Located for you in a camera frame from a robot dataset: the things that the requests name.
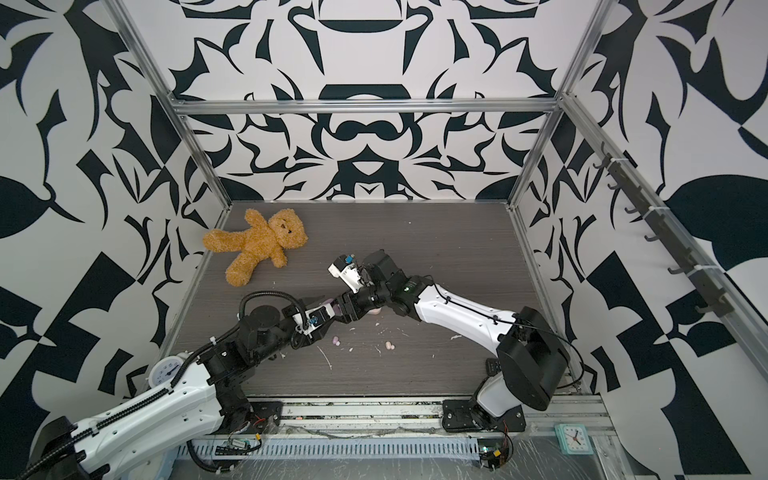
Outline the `purple earbud charging case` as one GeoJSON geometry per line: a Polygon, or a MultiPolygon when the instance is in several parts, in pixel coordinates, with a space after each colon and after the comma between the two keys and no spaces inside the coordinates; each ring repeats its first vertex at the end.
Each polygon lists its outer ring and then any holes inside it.
{"type": "Polygon", "coordinates": [[[331,319],[344,324],[357,320],[357,314],[353,303],[346,297],[333,299],[329,304],[332,312],[331,319]]]}

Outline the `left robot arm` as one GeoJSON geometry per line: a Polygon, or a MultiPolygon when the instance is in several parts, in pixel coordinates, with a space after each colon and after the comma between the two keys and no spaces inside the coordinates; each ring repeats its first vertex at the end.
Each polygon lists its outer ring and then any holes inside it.
{"type": "Polygon", "coordinates": [[[21,479],[117,479],[167,450],[204,435],[242,432],[256,422],[242,390],[255,368],[283,348],[309,346],[322,338],[340,312],[337,301],[308,308],[295,297],[282,310],[240,302],[237,324],[212,338],[175,367],[159,373],[159,384],[122,405],[71,422],[60,417],[43,428],[21,479]]]}

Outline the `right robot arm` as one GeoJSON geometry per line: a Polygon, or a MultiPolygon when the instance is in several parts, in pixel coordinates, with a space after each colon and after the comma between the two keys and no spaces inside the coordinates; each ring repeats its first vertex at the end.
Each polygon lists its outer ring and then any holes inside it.
{"type": "Polygon", "coordinates": [[[430,276],[406,275],[383,250],[357,263],[339,256],[329,268],[351,290],[353,320],[380,307],[453,331],[492,353],[497,367],[467,400],[442,404],[450,433],[521,432],[523,410],[548,409],[570,364],[568,342],[535,309],[499,310],[449,292],[430,276]]]}

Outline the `brown teddy bear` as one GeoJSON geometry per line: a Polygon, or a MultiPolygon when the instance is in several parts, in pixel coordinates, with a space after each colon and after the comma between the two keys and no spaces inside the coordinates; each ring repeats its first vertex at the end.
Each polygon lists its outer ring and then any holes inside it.
{"type": "Polygon", "coordinates": [[[234,253],[237,257],[225,271],[227,283],[233,287],[244,287],[256,267],[269,260],[275,268],[283,268],[288,260],[286,250],[306,245],[309,238],[304,224],[293,209],[282,209],[269,219],[255,209],[247,209],[245,221],[249,228],[229,232],[214,229],[202,239],[203,246],[213,253],[234,253]]]}

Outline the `black remote control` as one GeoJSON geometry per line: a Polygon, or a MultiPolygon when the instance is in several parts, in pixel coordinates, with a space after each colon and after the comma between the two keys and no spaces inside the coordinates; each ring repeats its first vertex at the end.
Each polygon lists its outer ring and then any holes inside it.
{"type": "Polygon", "coordinates": [[[487,358],[485,360],[485,372],[488,377],[494,377],[501,372],[501,364],[497,358],[487,358]]]}

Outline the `small green desk clock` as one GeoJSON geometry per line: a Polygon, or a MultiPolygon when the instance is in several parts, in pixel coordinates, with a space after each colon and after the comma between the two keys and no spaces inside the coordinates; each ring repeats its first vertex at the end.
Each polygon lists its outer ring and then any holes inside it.
{"type": "Polygon", "coordinates": [[[564,455],[593,455],[594,448],[583,424],[556,424],[554,431],[564,455]]]}

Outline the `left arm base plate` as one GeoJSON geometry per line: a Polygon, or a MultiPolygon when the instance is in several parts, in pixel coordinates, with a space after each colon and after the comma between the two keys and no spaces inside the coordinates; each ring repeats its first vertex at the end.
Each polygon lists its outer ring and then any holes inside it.
{"type": "Polygon", "coordinates": [[[282,423],[283,406],[284,403],[279,400],[251,401],[245,432],[263,433],[278,428],[282,423]]]}

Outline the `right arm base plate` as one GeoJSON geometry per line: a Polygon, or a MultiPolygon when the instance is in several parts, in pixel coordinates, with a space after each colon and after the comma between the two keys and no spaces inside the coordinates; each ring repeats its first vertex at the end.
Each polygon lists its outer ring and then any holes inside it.
{"type": "Polygon", "coordinates": [[[449,433],[508,432],[520,433],[527,428],[521,406],[508,410],[501,417],[493,417],[476,402],[468,399],[442,402],[442,428],[449,433]]]}

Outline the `aluminium frame corner post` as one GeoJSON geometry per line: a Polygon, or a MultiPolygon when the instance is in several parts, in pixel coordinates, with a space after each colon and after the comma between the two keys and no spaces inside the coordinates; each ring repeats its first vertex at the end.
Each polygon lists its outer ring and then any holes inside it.
{"type": "Polygon", "coordinates": [[[536,171],[537,166],[543,157],[544,149],[547,143],[551,140],[562,116],[563,108],[559,102],[556,102],[553,110],[547,114],[546,120],[539,130],[536,140],[523,163],[522,171],[518,176],[507,201],[507,206],[510,209],[514,209],[520,204],[521,198],[528,188],[533,173],[536,171]]]}

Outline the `wall hook rail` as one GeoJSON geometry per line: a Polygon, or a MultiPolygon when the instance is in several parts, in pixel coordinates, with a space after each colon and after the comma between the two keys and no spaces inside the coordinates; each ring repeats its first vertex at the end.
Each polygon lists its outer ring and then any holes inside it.
{"type": "Polygon", "coordinates": [[[696,318],[734,314],[734,289],[722,268],[628,158],[606,142],[599,146],[596,169],[604,176],[607,222],[644,298],[661,311],[687,308],[696,318]]]}

